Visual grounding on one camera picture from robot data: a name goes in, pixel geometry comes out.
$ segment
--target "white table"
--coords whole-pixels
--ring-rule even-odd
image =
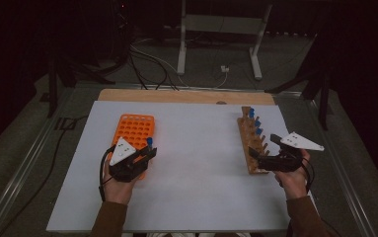
[[[257,106],[266,137],[286,135],[278,106]],[[129,204],[124,232],[257,232],[287,227],[273,174],[249,175],[239,105],[95,102],[46,230],[90,231],[102,203],[101,158],[122,114],[155,117],[152,160]],[[268,141],[270,154],[278,146]]]

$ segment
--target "human hand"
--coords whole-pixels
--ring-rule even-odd
[[[303,163],[306,167],[311,156],[306,150],[300,150],[303,158],[307,160],[304,161],[305,163]],[[287,199],[302,198],[308,194],[306,191],[307,176],[302,167],[293,172],[273,171],[273,173],[275,174],[275,178],[278,180],[280,185],[284,188]]]
[[[105,162],[105,175],[103,176],[106,201],[128,205],[132,196],[133,187],[139,179],[139,176],[129,183],[119,182],[110,175],[109,163],[109,160]]]

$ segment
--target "metal stand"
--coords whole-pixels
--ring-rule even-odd
[[[330,89],[330,76],[329,69],[317,68],[315,70],[309,71],[302,76],[296,77],[278,87],[265,90],[266,93],[278,94],[300,82],[309,80],[305,89],[302,92],[302,97],[305,100],[314,100],[318,92],[321,90],[320,107],[318,119],[321,126],[328,130],[327,127],[327,109],[328,109],[328,96]]]
[[[185,74],[186,65],[186,31],[217,32],[217,33],[234,33],[257,35],[257,41],[254,47],[250,48],[250,58],[256,80],[263,79],[260,69],[257,53],[262,43],[265,27],[268,20],[272,5],[268,4],[262,18],[235,18],[222,16],[203,16],[186,13],[186,0],[182,0],[182,27],[180,39],[179,62],[177,65],[177,74]]]

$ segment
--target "sleeve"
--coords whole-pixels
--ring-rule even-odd
[[[121,235],[126,219],[127,205],[104,201],[100,207],[91,237],[116,237]]]
[[[297,236],[334,236],[325,228],[309,196],[289,199],[287,201],[287,212],[291,218],[293,232]]]

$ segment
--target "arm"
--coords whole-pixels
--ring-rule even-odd
[[[301,151],[303,157],[309,161],[309,153],[306,150]],[[286,194],[287,212],[291,218],[293,232],[301,237],[332,236],[307,195],[306,173],[303,168],[288,173],[275,171],[274,174]]]
[[[109,161],[105,163],[104,190],[106,201],[99,210],[91,231],[91,237],[120,236],[126,219],[127,205],[139,177],[130,183],[118,182],[109,174]]]

